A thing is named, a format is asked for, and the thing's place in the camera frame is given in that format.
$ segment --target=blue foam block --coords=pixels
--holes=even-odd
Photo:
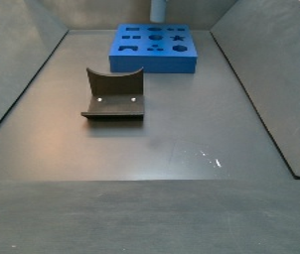
[[[122,24],[110,48],[111,72],[194,73],[197,50],[186,25]]]

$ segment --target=dark gray curved object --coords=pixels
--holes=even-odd
[[[104,75],[87,70],[91,102],[86,118],[143,117],[143,69],[125,75]]]

